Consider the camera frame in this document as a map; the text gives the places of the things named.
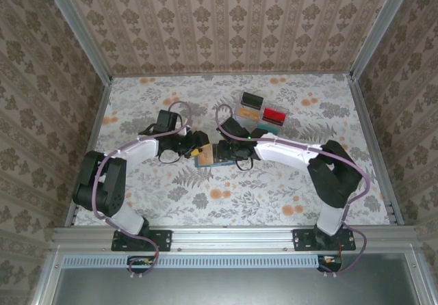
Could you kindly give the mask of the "tan card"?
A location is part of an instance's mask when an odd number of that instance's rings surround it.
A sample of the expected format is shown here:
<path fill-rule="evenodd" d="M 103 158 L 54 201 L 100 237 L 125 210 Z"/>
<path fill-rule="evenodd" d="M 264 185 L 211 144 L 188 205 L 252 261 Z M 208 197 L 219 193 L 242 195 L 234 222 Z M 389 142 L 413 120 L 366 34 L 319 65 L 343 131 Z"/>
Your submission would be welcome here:
<path fill-rule="evenodd" d="M 210 166 L 214 164 L 214 152 L 212 144 L 202 148 L 202 151 L 198 155 L 198 164 L 200 166 Z"/>

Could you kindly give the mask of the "teal leather card holder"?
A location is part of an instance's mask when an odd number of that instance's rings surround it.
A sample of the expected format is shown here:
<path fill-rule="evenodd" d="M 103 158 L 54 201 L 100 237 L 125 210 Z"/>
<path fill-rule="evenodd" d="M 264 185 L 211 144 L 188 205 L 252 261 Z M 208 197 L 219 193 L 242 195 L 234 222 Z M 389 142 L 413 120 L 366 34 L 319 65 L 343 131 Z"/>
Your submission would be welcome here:
<path fill-rule="evenodd" d="M 214 164 L 212 164 L 210 166 L 200 166 L 198 164 L 198 156 L 197 156 L 194 158 L 194 165 L 196 168 L 220 167 L 220 166 L 234 165 L 235 164 L 235 162 L 232 160 L 220 159 L 218 156 L 217 144 L 212 144 L 212 145 L 213 145 L 213 152 L 214 152 Z"/>

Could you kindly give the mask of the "red card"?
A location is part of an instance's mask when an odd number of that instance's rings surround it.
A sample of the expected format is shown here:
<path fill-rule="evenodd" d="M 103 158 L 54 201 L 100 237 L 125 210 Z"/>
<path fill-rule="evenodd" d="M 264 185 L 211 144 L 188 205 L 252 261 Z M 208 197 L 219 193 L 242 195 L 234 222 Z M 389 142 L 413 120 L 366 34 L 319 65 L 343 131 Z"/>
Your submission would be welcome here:
<path fill-rule="evenodd" d="M 272 124 L 283 126 L 286 119 L 286 113 L 276 109 L 266 107 L 263 111 L 262 120 Z"/>

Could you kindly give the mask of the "black card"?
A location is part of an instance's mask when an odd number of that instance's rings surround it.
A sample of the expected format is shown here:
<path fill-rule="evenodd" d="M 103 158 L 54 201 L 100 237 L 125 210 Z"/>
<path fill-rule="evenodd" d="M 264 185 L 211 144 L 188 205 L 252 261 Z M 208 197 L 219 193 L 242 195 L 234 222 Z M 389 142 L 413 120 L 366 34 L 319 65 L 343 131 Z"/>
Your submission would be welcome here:
<path fill-rule="evenodd" d="M 261 96 L 257 96 L 248 92 L 243 92 L 240 104 L 256 110 L 260 110 L 263 105 L 263 100 L 264 98 Z"/>

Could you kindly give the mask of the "floral table cover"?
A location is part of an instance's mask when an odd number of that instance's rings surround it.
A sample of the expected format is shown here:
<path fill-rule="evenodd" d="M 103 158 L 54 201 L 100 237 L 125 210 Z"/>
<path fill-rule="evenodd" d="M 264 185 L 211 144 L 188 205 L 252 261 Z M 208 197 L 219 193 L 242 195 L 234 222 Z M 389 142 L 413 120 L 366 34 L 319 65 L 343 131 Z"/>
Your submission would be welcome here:
<path fill-rule="evenodd" d="M 346 219 L 350 225 L 386 225 L 389 215 L 363 136 L 346 74 L 124 77 L 112 81 L 96 142 L 111 151 L 172 108 L 193 127 L 220 139 L 215 113 L 228 117 L 244 92 L 287 111 L 282 137 L 310 144 L 339 142 L 371 182 Z M 126 203 L 154 226 L 293 226 L 315 224 L 322 203 L 305 172 L 271 161 L 196 167 L 165 152 L 127 177 Z"/>

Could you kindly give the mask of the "clear acrylic organizer box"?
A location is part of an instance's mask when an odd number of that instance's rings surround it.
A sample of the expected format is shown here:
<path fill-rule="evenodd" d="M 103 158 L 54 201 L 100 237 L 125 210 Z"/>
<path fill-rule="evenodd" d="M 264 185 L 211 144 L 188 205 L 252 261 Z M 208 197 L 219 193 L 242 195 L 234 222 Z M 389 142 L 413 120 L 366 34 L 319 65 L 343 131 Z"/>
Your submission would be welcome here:
<path fill-rule="evenodd" d="M 237 111 L 238 111 L 238 109 L 241 108 L 241 107 L 244 107 L 244 108 L 247 108 L 247 109 L 252 109 L 252 110 L 258 111 L 258 112 L 260 113 L 259 122 L 253 122 L 253 121 L 250 121 L 250 120 L 247 120 L 247 119 L 244 119 L 244 118 L 241 118 L 241 117 L 237 116 Z M 283 107 L 283 106 L 280 106 L 280 105 L 278 105 L 278 104 L 276 104 L 276 103 L 273 103 L 272 101 L 263 101 L 263 105 L 262 105 L 262 107 L 261 107 L 260 110 L 256 110 L 256 109 L 253 109 L 253 108 L 250 108 L 250 107 L 246 107 L 246 106 L 243 106 L 243 105 L 241 105 L 241 104 L 239 103 L 239 104 L 236 106 L 236 108 L 235 108 L 235 119 L 236 119 L 236 120 L 237 120 L 237 121 L 238 121 L 243 127 L 245 127 L 248 131 L 253 131 L 254 129 L 256 129 L 256 128 L 257 128 L 257 124 L 271 124 L 271 125 L 274 125 L 274 126 L 280 128 L 280 131 L 279 131 L 279 133 L 278 133 L 277 135 L 282 134 L 283 129 L 284 129 L 284 127 L 285 127 L 285 122 L 284 122 L 283 126 L 278 126 L 278 125 L 275 125 L 275 124 L 272 124 L 272 123 L 270 123 L 270 122 L 266 122 L 266 121 L 263 121 L 263 120 L 262 120 L 263 111 L 264 111 L 264 109 L 265 109 L 266 107 L 270 107 L 270 108 L 273 108 L 273 109 L 276 109 L 276 110 L 278 110 L 278 111 L 282 111 L 282 112 L 286 113 L 286 118 L 287 118 L 287 116 L 289 115 L 289 110 L 288 110 L 287 108 L 285 108 L 285 107 Z"/>

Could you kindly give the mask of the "grey metal panel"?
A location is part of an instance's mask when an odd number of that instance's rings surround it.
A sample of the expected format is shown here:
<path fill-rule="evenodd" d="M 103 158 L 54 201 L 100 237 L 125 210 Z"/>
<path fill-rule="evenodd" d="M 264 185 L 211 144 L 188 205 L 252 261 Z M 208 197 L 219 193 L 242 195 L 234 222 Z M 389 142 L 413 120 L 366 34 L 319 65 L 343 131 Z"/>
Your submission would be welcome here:
<path fill-rule="evenodd" d="M 348 272 L 314 268 L 159 268 L 142 278 L 115 267 L 43 267 L 31 305 L 438 305 L 425 258 L 367 254 Z"/>

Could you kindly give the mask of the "aluminium back rail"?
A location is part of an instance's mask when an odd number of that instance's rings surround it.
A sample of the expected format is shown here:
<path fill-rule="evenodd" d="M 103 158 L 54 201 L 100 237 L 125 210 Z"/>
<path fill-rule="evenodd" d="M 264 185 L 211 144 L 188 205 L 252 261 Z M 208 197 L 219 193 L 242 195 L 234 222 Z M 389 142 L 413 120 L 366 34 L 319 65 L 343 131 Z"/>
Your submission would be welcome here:
<path fill-rule="evenodd" d="M 155 74 L 134 74 L 134 75 L 112 75 L 110 78 L 141 78 L 141 77 L 215 77 L 215 76 L 244 76 L 244 75 L 351 75 L 350 71 L 271 71 L 271 72 L 183 72 L 183 73 L 155 73 Z"/>

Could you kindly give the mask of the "aluminium side rail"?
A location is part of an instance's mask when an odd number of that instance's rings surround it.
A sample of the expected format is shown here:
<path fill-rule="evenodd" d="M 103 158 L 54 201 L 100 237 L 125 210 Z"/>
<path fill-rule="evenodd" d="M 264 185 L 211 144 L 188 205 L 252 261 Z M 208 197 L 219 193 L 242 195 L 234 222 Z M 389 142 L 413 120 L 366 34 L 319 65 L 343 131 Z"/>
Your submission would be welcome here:
<path fill-rule="evenodd" d="M 385 209 L 389 217 L 389 222 L 391 224 L 404 226 L 405 222 L 402 217 L 400 206 L 398 205 L 359 83 L 356 79 L 349 77 L 348 85 L 350 87 L 352 99 L 355 103 L 363 135 L 368 146 L 376 180 L 385 201 Z"/>
<path fill-rule="evenodd" d="M 94 120 L 94 124 L 93 124 L 92 130 L 91 130 L 91 133 L 90 133 L 90 138 L 88 141 L 86 152 L 88 152 L 89 150 L 94 150 L 94 148 L 96 146 L 96 143 L 97 143 L 97 140 L 99 137 L 99 133 L 100 133 L 100 129 L 101 129 L 101 125 L 103 122 L 103 118 L 105 115 L 105 110 L 106 110 L 107 104 L 109 102 L 111 91 L 112 91 L 112 80 L 110 80 L 109 83 L 107 85 L 105 85 L 103 88 L 101 101 L 99 103 L 99 108 L 97 110 L 96 118 Z M 66 216 L 66 220 L 64 223 L 64 227 L 69 228 L 74 224 L 76 212 L 77 212 L 77 205 L 73 201 L 71 201 L 69 209 L 68 209 L 68 213 Z"/>

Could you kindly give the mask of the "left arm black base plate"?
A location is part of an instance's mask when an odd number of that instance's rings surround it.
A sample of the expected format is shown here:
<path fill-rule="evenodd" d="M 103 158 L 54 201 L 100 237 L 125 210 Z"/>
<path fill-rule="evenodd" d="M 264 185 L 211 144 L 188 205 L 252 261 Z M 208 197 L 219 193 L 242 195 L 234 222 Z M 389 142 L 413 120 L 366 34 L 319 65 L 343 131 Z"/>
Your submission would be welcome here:
<path fill-rule="evenodd" d="M 150 230 L 147 238 L 157 245 L 159 251 L 170 251 L 172 244 L 171 230 Z M 153 252 L 154 249 L 150 243 L 144 240 L 128 237 L 118 231 L 113 234 L 111 246 L 113 252 Z"/>

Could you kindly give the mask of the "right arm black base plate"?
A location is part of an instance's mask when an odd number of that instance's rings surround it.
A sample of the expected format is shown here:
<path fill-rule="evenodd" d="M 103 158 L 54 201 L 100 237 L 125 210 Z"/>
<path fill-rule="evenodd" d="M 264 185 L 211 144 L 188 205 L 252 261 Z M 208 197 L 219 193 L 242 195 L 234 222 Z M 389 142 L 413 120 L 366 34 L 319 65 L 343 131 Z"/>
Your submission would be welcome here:
<path fill-rule="evenodd" d="M 351 230 L 341 228 L 333 236 L 328 236 L 322 231 L 314 228 L 294 229 L 293 243 L 297 252 L 303 251 L 336 251 L 356 250 L 355 238 Z"/>

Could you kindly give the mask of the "aluminium corner post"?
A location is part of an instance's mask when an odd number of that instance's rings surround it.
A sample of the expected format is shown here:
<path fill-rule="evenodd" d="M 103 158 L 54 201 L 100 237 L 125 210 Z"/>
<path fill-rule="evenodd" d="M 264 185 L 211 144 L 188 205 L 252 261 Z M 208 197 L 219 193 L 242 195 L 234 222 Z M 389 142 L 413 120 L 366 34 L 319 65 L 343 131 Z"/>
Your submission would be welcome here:
<path fill-rule="evenodd" d="M 96 74 L 105 87 L 111 83 L 112 73 L 100 54 L 95 41 L 86 27 L 85 20 L 80 17 L 72 0 L 54 0 L 62 16 L 68 23 L 84 53 L 87 55 Z"/>
<path fill-rule="evenodd" d="M 385 0 L 376 20 L 365 39 L 355 61 L 350 69 L 350 76 L 353 81 L 357 81 L 372 55 L 376 52 L 376 48 L 383 39 L 385 32 L 391 25 L 398 9 L 404 0 Z"/>

